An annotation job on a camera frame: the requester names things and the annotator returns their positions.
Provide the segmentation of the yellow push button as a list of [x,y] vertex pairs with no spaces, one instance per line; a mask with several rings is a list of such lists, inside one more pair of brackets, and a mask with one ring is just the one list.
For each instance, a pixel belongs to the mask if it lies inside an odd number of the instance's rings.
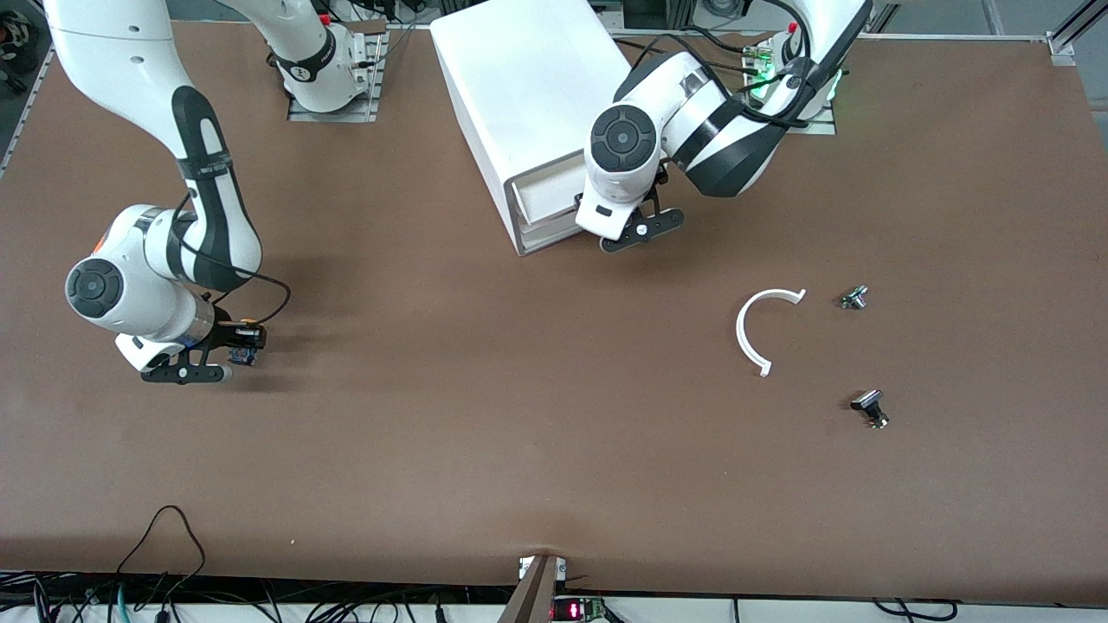
[[[256,321],[244,320],[247,324],[258,324]],[[265,343],[267,339],[267,333],[264,340],[247,340],[247,343]],[[256,362],[257,356],[260,354],[237,354],[236,350],[229,350],[229,361],[232,364],[242,364],[242,366],[253,366]]]

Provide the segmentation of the red digit display module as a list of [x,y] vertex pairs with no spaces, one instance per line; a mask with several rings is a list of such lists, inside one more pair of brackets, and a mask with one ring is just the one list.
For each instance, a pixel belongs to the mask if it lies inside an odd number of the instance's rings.
[[602,598],[558,596],[551,600],[551,623],[592,623],[606,620],[607,607]]

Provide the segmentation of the white curved plastic piece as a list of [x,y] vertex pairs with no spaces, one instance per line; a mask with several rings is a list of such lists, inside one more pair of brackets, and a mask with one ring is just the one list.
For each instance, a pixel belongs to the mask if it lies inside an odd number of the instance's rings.
[[741,307],[740,312],[738,312],[735,320],[736,343],[738,344],[738,347],[740,348],[741,353],[743,353],[743,358],[747,359],[748,362],[753,364],[753,366],[758,369],[758,374],[760,375],[761,378],[768,377],[768,375],[770,375],[773,362],[769,359],[765,359],[763,355],[761,355],[758,350],[756,350],[756,348],[752,346],[752,343],[750,343],[747,331],[745,330],[745,320],[747,319],[747,316],[751,307],[755,305],[755,303],[768,299],[783,300],[792,305],[798,305],[801,300],[804,299],[806,295],[807,295],[807,289],[803,288],[799,289],[799,292],[790,292],[790,289],[780,289],[780,288],[763,289],[763,292],[756,292],[756,294],[751,295],[747,300],[745,300],[743,307]]

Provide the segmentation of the small metal bolt lower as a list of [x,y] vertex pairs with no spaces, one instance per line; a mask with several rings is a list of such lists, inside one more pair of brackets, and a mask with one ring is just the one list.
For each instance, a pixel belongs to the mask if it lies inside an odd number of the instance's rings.
[[866,394],[856,395],[848,406],[852,410],[858,411],[858,413],[864,413],[870,428],[886,428],[889,415],[884,413],[882,407],[879,405],[883,395],[883,391],[879,389],[868,390]]

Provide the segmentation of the aluminium frame profile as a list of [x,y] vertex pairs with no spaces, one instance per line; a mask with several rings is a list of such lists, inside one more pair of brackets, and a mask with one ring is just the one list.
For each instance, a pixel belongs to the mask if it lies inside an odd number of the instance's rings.
[[1108,0],[1081,0],[1060,25],[1047,32],[1054,67],[1076,67],[1075,43],[1108,16]]

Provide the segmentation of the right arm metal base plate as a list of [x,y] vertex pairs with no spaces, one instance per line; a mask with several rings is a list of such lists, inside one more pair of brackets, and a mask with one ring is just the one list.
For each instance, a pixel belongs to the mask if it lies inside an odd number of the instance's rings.
[[337,35],[338,52],[329,67],[318,75],[317,83],[327,92],[308,96],[308,103],[332,104],[327,111],[304,106],[304,100],[287,91],[287,119],[293,122],[330,124],[363,124],[376,121],[383,94],[384,57],[390,51],[387,32],[359,33],[339,24],[327,27]]

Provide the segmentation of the wooden post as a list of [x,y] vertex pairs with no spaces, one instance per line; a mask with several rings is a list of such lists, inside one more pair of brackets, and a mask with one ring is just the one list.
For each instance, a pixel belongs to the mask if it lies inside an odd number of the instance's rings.
[[537,555],[519,586],[514,588],[496,623],[551,623],[551,600],[557,591],[554,555]]

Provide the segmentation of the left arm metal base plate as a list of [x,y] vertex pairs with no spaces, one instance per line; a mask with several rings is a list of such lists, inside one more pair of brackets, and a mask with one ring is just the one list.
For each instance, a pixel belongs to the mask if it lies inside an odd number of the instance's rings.
[[[743,68],[752,68],[755,71],[752,76],[743,79],[743,86],[750,86],[750,90],[745,94],[749,106],[757,110],[763,109],[774,91],[779,86],[783,86],[783,80],[771,84],[761,84],[761,86],[758,83],[774,80],[783,71],[787,63],[786,52],[799,53],[800,47],[800,33],[788,31],[778,32],[757,44],[743,47]],[[807,125],[791,129],[791,133],[835,135],[834,96],[843,74],[843,68],[839,67],[835,74],[828,79],[824,86],[821,86],[815,98],[801,112],[799,120],[806,122]]]

